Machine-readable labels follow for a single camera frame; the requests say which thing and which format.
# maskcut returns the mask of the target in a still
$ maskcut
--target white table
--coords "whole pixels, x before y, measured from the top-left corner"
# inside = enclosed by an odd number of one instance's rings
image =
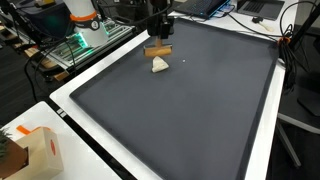
[[[121,178],[45,103],[40,102],[8,123],[11,138],[17,140],[24,135],[16,130],[23,125],[29,130],[38,126],[49,127],[57,134],[64,171],[52,180],[86,180]]]
[[[284,8],[297,0],[288,0]],[[288,24],[294,24],[297,7],[293,7],[287,11],[283,19],[283,27]],[[268,33],[259,25],[251,22],[252,17],[237,13],[231,13],[237,20],[250,28]],[[277,21],[265,20],[265,23],[275,29],[274,34],[280,35],[279,18]],[[229,30],[248,31],[238,25],[230,17],[221,19],[208,20],[205,24],[216,26]],[[132,39],[112,54],[108,55],[97,64],[78,75],[72,81],[55,91],[50,95],[50,98],[57,103],[70,117],[72,117],[82,128],[85,129],[103,148],[105,148],[115,159],[117,159],[128,171],[130,171],[138,179],[160,179],[151,169],[143,164],[137,157],[129,152],[121,145],[114,137],[96,123],[89,115],[79,108],[69,97],[70,93],[84,84],[86,81],[94,77],[96,74],[107,68],[113,62],[117,61],[123,55],[131,51],[134,47],[148,38],[147,32],[143,32],[136,38]],[[272,139],[276,124],[277,112],[284,80],[284,69],[278,64],[275,68],[273,78],[270,84],[270,89],[265,101],[264,110],[261,116],[260,124],[257,130],[256,139],[253,145],[250,161],[247,168],[247,180],[265,179],[269,156],[271,152]]]

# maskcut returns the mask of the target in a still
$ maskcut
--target orange sticker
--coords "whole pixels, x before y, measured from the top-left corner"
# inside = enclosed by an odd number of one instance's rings
[[[51,144],[51,150],[53,155],[56,155],[56,147],[54,145],[54,142],[52,141],[52,139],[50,140],[50,144]]]

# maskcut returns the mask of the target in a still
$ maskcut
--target dark gray mat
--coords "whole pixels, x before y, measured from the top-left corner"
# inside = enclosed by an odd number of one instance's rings
[[[153,74],[142,52],[153,41],[71,98],[164,179],[243,179],[277,59],[271,42],[179,19],[170,68]]]

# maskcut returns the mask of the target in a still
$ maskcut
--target laptop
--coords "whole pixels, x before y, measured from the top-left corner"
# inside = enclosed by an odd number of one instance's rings
[[[277,0],[238,0],[238,13],[249,16],[277,20],[284,1]]]
[[[230,0],[188,0],[174,8],[175,11],[190,16],[209,19]]]

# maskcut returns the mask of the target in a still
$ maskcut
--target floor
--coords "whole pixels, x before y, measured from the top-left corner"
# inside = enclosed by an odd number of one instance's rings
[[[320,70],[320,61],[317,62],[317,60],[320,59],[320,55],[317,54],[312,47],[312,42],[312,38],[305,38],[303,45],[307,51],[308,59],[314,63],[312,68],[316,70],[319,67]],[[299,51],[297,56],[303,58],[302,52]],[[4,46],[0,49],[0,126],[6,124],[34,105],[30,85],[23,73],[25,62],[26,58],[16,54],[11,48]],[[29,68],[28,70],[33,78],[33,69]],[[40,86],[47,91],[42,92],[37,88],[36,91],[39,99],[52,104],[48,95],[50,92],[63,85],[63,82],[47,83],[44,82],[40,76],[37,76],[37,79]],[[279,141],[278,136],[275,135],[269,161],[267,180],[320,179],[320,136],[289,124],[284,124],[283,126],[301,160],[302,167],[299,169],[293,167],[291,159]]]

